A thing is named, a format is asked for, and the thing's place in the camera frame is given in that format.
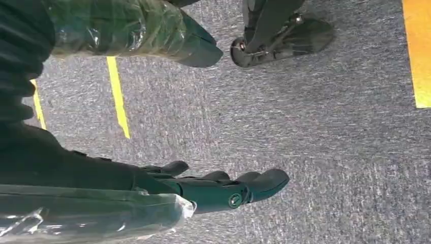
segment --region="floor marking line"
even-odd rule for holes
[[[126,111],[121,92],[121,82],[118,73],[117,61],[115,57],[106,57],[109,76],[111,78],[112,94],[114,96],[115,110],[117,112],[118,124],[122,127],[126,138],[130,139],[129,126],[127,123]]]
[[[41,128],[46,130],[46,123],[45,118],[43,116],[42,112],[42,106],[40,103],[39,93],[38,93],[38,86],[36,84],[36,80],[31,80],[32,84],[35,86],[35,94],[33,95],[33,101],[35,103],[35,110],[36,110],[36,118],[39,120]]]
[[[417,108],[431,108],[431,1],[403,0]]]

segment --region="plastic packaging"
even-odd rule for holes
[[[42,0],[56,44],[53,55],[162,56],[180,60],[198,47],[187,15],[163,0]]]
[[[0,243],[100,243],[147,239],[190,218],[174,195],[0,185]]]

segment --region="gray carpet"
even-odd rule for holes
[[[225,57],[206,70],[119,59],[130,140],[105,59],[50,60],[39,80],[48,129],[92,156],[183,159],[198,175],[279,167],[292,178],[270,200],[198,216],[146,243],[431,243],[431,111],[414,106],[401,2],[314,0],[304,9],[332,22],[336,41],[244,71],[228,55],[241,33],[239,1],[188,7]]]

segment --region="clear plastic film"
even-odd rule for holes
[[[53,55],[188,57],[199,46],[188,16],[163,0],[42,0],[56,44]]]
[[[195,206],[174,194],[0,185],[0,243],[106,243],[180,227]]]

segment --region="yellow floor line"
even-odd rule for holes
[[[114,95],[115,110],[117,111],[118,124],[122,127],[126,138],[130,139],[129,126],[127,124],[126,111],[121,92],[121,82],[118,74],[117,61],[115,57],[107,57],[109,76],[111,77],[112,94]]]
[[[46,130],[45,118],[43,117],[42,106],[39,99],[38,86],[36,80],[32,80],[33,85],[36,88],[35,94],[33,95],[33,100],[35,102],[36,117],[38,118],[41,128]]]
[[[403,0],[416,107],[431,108],[431,1]]]

